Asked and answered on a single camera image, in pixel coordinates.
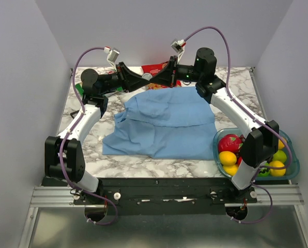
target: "white wall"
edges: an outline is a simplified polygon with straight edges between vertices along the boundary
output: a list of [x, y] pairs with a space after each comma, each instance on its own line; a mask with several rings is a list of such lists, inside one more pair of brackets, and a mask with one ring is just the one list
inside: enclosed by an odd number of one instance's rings
[[0, 247], [18, 247], [70, 69], [33, 0], [0, 0]]
[[[173, 39], [184, 39], [203, 26], [226, 35], [234, 66], [254, 66], [283, 19], [292, 0], [35, 0], [68, 64], [87, 48], [120, 49], [118, 61], [129, 66], [161, 63], [175, 55]], [[192, 64], [200, 47], [215, 51], [227, 65], [226, 50], [213, 30], [193, 37], [182, 62]], [[93, 52], [83, 66], [107, 65]]]
[[269, 119], [292, 139], [308, 215], [308, 0], [294, 0], [255, 70]]

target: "blue towel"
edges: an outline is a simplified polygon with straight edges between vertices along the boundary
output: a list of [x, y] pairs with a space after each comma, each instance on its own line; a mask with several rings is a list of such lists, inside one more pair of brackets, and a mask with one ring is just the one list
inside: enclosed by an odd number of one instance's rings
[[142, 92], [115, 115], [115, 130], [103, 139], [104, 155], [157, 159], [213, 159], [215, 117], [195, 87]]

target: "white marble surface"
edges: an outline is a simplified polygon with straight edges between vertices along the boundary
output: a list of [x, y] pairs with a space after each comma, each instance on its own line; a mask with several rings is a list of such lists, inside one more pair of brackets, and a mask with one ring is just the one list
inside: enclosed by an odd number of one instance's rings
[[[76, 72], [75, 82], [80, 82], [80, 76], [86, 67]], [[98, 73], [106, 73], [110, 68], [93, 68]], [[141, 67], [131, 67], [131, 70], [142, 74]], [[227, 69], [217, 68], [216, 74], [226, 80]], [[244, 104], [258, 115], [262, 115], [257, 96], [247, 68], [232, 68], [230, 89]], [[114, 115], [124, 110], [124, 102], [132, 96], [143, 92], [139, 89], [131, 93], [118, 92], [109, 97], [109, 103], [103, 118], [91, 129], [83, 143], [83, 153], [86, 170], [96, 177], [223, 177], [218, 171], [214, 160], [167, 160], [152, 159], [148, 156], [104, 156], [102, 155], [102, 139], [114, 131]], [[70, 87], [60, 131], [67, 127], [72, 118], [70, 113], [80, 109], [80, 104]], [[211, 106], [215, 114], [217, 130], [233, 128], [235, 125], [217, 108]]]

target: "cable connector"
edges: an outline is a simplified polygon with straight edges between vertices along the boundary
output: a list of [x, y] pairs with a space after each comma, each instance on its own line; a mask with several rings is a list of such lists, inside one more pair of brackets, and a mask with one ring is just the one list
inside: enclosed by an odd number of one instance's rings
[[180, 53], [182, 50], [184, 50], [185, 45], [186, 42], [184, 40], [174, 39], [171, 43], [171, 47], [176, 51], [176, 53]]
[[178, 55], [177, 63], [179, 63], [181, 57], [183, 56], [185, 52], [185, 47], [186, 42], [184, 40], [177, 40], [174, 39], [173, 42], [171, 43], [171, 47], [175, 50], [175, 52]]
[[109, 53], [109, 52], [111, 51], [111, 48], [110, 48], [109, 46], [105, 46], [105, 47], [103, 48], [103, 51], [104, 51], [105, 53]]

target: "lemon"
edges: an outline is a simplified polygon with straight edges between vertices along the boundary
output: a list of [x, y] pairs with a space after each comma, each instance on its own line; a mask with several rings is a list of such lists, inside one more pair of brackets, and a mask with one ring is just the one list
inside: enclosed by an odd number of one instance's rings
[[224, 166], [232, 166], [237, 163], [237, 156], [230, 151], [222, 151], [219, 154], [221, 164]]
[[237, 164], [232, 166], [223, 166], [223, 169], [226, 173], [228, 173], [230, 176], [234, 176], [235, 173], [237, 173], [239, 166]]
[[282, 163], [285, 163], [287, 160], [287, 155], [284, 153], [282, 150], [278, 150], [274, 155], [273, 155], [273, 161], [280, 161]]
[[[270, 164], [272, 167], [284, 167], [284, 164], [280, 161], [272, 161]], [[270, 169], [270, 175], [273, 177], [282, 177], [286, 173], [286, 169]]]
[[285, 145], [283, 144], [283, 142], [279, 139], [278, 140], [278, 149], [281, 150], [285, 147]]

